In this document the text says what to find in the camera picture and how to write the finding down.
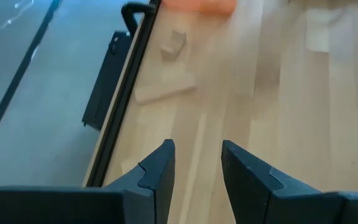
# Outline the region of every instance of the black handle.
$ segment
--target black handle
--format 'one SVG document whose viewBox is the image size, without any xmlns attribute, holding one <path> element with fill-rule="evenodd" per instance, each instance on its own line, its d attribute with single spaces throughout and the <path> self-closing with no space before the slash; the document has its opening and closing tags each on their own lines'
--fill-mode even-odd
<svg viewBox="0 0 358 224">
<path fill-rule="evenodd" d="M 131 37 L 133 38 L 137 29 L 137 22 L 135 20 L 135 13 L 143 12 L 145 16 L 155 12 L 153 4 L 143 4 L 139 2 L 129 2 L 121 8 L 121 14 L 124 18 L 125 25 L 127 26 Z"/>
</svg>

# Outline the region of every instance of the orange object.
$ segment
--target orange object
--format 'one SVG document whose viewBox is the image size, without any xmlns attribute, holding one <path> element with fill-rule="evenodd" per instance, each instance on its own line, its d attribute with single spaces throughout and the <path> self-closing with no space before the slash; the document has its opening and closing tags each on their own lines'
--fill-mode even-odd
<svg viewBox="0 0 358 224">
<path fill-rule="evenodd" d="M 175 9 L 225 15 L 232 14 L 237 4 L 237 0 L 163 0 L 163 2 Z"/>
</svg>

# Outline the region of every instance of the gray floor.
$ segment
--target gray floor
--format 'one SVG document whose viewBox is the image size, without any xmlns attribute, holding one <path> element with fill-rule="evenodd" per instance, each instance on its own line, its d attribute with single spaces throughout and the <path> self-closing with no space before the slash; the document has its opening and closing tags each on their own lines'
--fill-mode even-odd
<svg viewBox="0 0 358 224">
<path fill-rule="evenodd" d="M 50 2 L 0 29 L 0 100 Z M 1 121 L 0 185 L 81 185 L 99 135 L 81 119 L 124 2 L 63 0 Z"/>
</svg>

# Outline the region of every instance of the small wooden block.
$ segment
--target small wooden block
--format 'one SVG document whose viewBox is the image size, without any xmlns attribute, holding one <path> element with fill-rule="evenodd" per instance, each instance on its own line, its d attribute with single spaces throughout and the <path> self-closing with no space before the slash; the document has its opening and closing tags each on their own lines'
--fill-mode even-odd
<svg viewBox="0 0 358 224">
<path fill-rule="evenodd" d="M 175 60 L 185 44 L 186 33 L 173 30 L 171 39 L 161 46 L 162 58 L 167 60 Z"/>
<path fill-rule="evenodd" d="M 328 10 L 309 9 L 306 12 L 306 46 L 313 52 L 329 52 L 329 22 L 332 14 Z"/>
<path fill-rule="evenodd" d="M 197 89 L 196 81 L 192 75 L 183 76 L 180 79 L 163 82 L 135 89 L 135 99 L 140 105 L 161 100 L 163 98 Z"/>
</svg>

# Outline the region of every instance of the wooden floor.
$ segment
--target wooden floor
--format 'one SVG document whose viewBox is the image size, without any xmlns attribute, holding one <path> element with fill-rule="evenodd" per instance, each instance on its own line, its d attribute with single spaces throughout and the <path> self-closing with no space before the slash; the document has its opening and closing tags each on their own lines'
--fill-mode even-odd
<svg viewBox="0 0 358 224">
<path fill-rule="evenodd" d="M 188 42 L 164 62 L 172 29 Z M 358 1 L 238 0 L 231 18 L 162 6 L 135 87 L 184 75 L 196 91 L 144 106 L 132 95 L 105 184 L 172 138 L 169 223 L 234 223 L 230 139 L 317 189 L 358 190 Z"/>
</svg>

